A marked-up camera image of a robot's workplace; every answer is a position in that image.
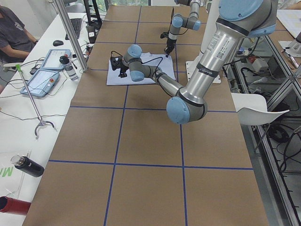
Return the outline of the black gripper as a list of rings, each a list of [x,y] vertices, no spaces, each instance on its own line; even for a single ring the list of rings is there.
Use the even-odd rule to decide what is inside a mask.
[[[166,58],[168,58],[169,54],[174,50],[175,45],[176,45],[176,40],[167,39],[166,48],[164,49]]]
[[[119,77],[127,77],[126,71],[129,69],[129,67],[125,66],[123,63],[120,63],[119,68],[120,68]]]

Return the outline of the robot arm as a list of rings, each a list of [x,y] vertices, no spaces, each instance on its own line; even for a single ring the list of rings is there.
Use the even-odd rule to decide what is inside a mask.
[[[160,35],[161,39],[167,38],[166,48],[164,49],[166,57],[174,50],[177,36],[180,35],[180,29],[182,27],[198,31],[201,26],[201,22],[198,19],[199,8],[201,6],[200,0],[175,0],[175,3],[189,6],[190,13],[188,17],[172,13],[169,31],[163,32]]]
[[[275,0],[222,0],[218,9],[216,31],[185,86],[160,67],[144,64],[142,49],[136,44],[124,55],[111,58],[111,67],[120,70],[120,77],[129,75],[134,82],[150,78],[170,96],[166,111],[174,123],[185,124],[205,116],[204,95],[241,39],[269,35],[275,30]]]

